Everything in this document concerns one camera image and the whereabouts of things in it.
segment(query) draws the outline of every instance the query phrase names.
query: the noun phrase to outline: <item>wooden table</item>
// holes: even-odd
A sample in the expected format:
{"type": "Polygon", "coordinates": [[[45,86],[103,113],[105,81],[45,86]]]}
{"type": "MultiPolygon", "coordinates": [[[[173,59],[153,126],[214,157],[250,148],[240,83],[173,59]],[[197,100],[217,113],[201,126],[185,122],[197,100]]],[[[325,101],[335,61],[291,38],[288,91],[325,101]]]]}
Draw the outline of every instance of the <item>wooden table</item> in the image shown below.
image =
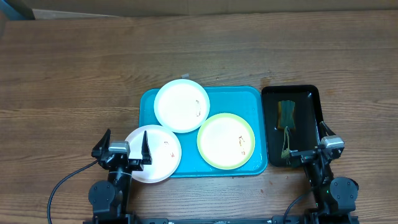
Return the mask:
{"type": "MultiPolygon", "coordinates": [[[[139,100],[189,73],[203,86],[314,84],[346,141],[335,176],[359,183],[361,223],[398,222],[398,12],[311,12],[7,22],[0,41],[0,222],[46,223],[54,185],[93,161],[106,131],[138,126],[139,100]]],[[[54,223],[81,223],[94,166],[65,182],[54,223]]],[[[254,177],[134,182],[141,217],[281,215],[308,188],[302,169],[254,177]]],[[[313,207],[311,200],[292,213],[313,207]]]]}

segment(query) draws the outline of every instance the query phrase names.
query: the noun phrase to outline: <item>tray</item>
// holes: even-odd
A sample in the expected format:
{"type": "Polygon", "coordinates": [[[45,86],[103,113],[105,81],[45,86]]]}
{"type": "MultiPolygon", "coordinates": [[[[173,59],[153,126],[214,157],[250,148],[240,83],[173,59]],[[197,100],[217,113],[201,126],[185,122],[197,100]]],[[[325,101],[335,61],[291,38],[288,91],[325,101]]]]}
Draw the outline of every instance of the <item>tray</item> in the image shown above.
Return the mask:
{"type": "Polygon", "coordinates": [[[269,162],[273,166],[288,166],[282,159],[284,132],[277,130],[277,104],[282,100],[295,102],[296,131],[290,137],[290,150],[305,151],[320,143],[319,123],[323,121],[318,89],[313,85],[267,86],[261,91],[266,122],[269,162]]]}
{"type": "MultiPolygon", "coordinates": [[[[199,129],[189,133],[175,133],[182,147],[180,165],[171,177],[223,177],[258,175],[267,167],[267,144],[260,93],[251,86],[205,87],[210,99],[210,113],[232,113],[245,119],[254,132],[253,155],[245,165],[233,170],[221,170],[207,164],[197,147],[199,129]]],[[[159,89],[146,91],[140,103],[139,126],[159,124],[154,112],[155,96],[159,89]]]]}

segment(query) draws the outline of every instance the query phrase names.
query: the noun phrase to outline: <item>plate rim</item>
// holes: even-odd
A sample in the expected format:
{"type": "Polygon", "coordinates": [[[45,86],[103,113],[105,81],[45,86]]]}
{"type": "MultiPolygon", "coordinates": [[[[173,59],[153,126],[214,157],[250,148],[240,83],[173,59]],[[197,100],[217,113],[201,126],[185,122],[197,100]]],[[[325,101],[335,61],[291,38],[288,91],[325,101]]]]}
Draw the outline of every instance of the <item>plate rim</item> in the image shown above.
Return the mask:
{"type": "Polygon", "coordinates": [[[231,169],[237,169],[243,165],[245,165],[245,163],[248,162],[248,160],[250,160],[251,156],[253,155],[253,152],[255,150],[255,143],[256,143],[256,139],[254,137],[254,131],[253,129],[250,127],[250,124],[243,119],[242,117],[236,115],[236,114],[232,114],[232,113],[219,113],[219,114],[215,114],[213,116],[211,116],[210,118],[208,118],[200,127],[199,132],[198,132],[198,136],[197,136],[197,145],[198,145],[198,151],[200,153],[200,155],[202,156],[202,158],[211,166],[217,168],[217,169],[222,169],[222,170],[231,170],[231,169]],[[245,160],[241,161],[239,164],[233,165],[233,166],[219,166],[218,164],[215,164],[214,162],[210,161],[209,158],[207,158],[205,156],[205,154],[202,151],[202,146],[200,143],[200,139],[203,136],[203,132],[205,130],[205,128],[214,120],[220,119],[220,118],[232,118],[234,120],[236,120],[237,122],[241,123],[249,132],[250,138],[251,138],[251,152],[250,155],[248,154],[248,156],[246,157],[245,160]]]}
{"type": "Polygon", "coordinates": [[[157,129],[159,129],[160,131],[164,131],[165,133],[169,134],[169,135],[178,143],[178,144],[177,144],[177,150],[180,152],[180,156],[179,156],[179,158],[178,158],[177,165],[174,167],[174,169],[172,170],[172,172],[170,173],[170,175],[166,175],[165,177],[162,177],[162,178],[159,178],[159,179],[155,179],[155,180],[152,180],[152,181],[147,181],[147,180],[149,180],[149,179],[137,178],[136,176],[134,176],[133,171],[131,172],[131,177],[132,177],[134,180],[139,181],[139,182],[142,182],[142,183],[145,183],[145,184],[158,183],[158,182],[160,182],[160,181],[163,181],[163,180],[169,178],[169,177],[170,177],[171,175],[173,175],[173,173],[177,170],[178,166],[180,165],[181,158],[182,158],[182,148],[181,148],[180,140],[178,139],[178,137],[177,137],[172,131],[170,131],[169,129],[167,129],[166,127],[163,127],[163,126],[161,126],[161,125],[148,124],[148,125],[145,125],[145,126],[138,127],[137,129],[133,130],[133,131],[126,137],[125,141],[127,141],[127,142],[129,143],[129,145],[130,145],[130,141],[128,141],[128,139],[132,139],[132,138],[133,138],[132,135],[133,135],[133,132],[134,132],[134,131],[138,131],[138,130],[141,131],[142,129],[146,130],[147,128],[152,128],[152,127],[153,127],[153,128],[157,128],[157,129]]]}
{"type": "Polygon", "coordinates": [[[157,119],[157,121],[165,128],[171,130],[174,133],[189,133],[191,131],[194,131],[196,129],[198,129],[201,125],[203,125],[203,123],[206,121],[207,117],[209,116],[209,112],[210,112],[210,99],[209,99],[209,95],[207,94],[206,90],[199,85],[197,82],[192,81],[192,80],[187,80],[187,79],[177,79],[177,80],[172,80],[168,83],[166,83],[164,86],[162,86],[162,88],[160,88],[160,90],[157,92],[156,96],[155,96],[155,101],[154,101],[154,111],[155,111],[155,117],[157,119]],[[188,85],[191,85],[195,88],[197,88],[200,93],[203,94],[203,96],[205,97],[205,101],[207,104],[207,110],[206,113],[204,115],[204,119],[203,121],[201,121],[199,124],[197,124],[196,126],[190,128],[190,129],[185,129],[185,130],[181,130],[181,129],[174,129],[172,127],[170,127],[169,125],[167,125],[163,119],[161,119],[160,114],[159,114],[159,110],[158,110],[158,105],[159,105],[159,99],[160,99],[160,95],[163,94],[163,92],[165,92],[166,90],[168,90],[170,87],[176,85],[176,84],[180,84],[180,83],[185,83],[188,85]]]}

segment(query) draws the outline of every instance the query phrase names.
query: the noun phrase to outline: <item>wood grain surface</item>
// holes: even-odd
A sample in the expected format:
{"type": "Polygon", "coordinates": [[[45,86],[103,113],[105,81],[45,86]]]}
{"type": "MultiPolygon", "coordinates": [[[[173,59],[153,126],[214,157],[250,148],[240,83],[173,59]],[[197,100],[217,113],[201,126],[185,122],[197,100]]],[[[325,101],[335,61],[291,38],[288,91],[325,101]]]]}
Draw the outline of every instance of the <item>wood grain surface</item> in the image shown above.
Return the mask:
{"type": "MultiPolygon", "coordinates": [[[[398,12],[311,12],[7,22],[0,40],[0,223],[46,223],[54,185],[138,127],[141,95],[189,73],[203,86],[313,84],[346,149],[335,176],[359,183],[361,223],[398,223],[398,12]]],[[[65,182],[54,223],[92,215],[94,166],[65,182]]],[[[302,169],[254,177],[134,182],[141,217],[281,215],[308,189],[302,169]]],[[[313,207],[311,199],[292,213],[313,207]]]]}

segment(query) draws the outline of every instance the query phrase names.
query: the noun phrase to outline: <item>black plastic container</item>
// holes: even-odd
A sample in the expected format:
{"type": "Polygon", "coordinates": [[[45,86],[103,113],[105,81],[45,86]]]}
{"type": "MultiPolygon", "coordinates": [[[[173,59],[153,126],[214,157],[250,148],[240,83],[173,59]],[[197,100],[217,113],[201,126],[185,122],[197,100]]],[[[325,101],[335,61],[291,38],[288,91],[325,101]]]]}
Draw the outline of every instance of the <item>black plastic container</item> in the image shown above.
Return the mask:
{"type": "Polygon", "coordinates": [[[291,131],[290,150],[310,150],[319,144],[323,136],[319,123],[323,121],[323,116],[319,92],[315,86],[267,86],[262,89],[261,98],[266,123],[268,158],[273,166],[288,166],[286,160],[281,158],[284,132],[277,129],[279,101],[295,102],[296,130],[291,131]]]}

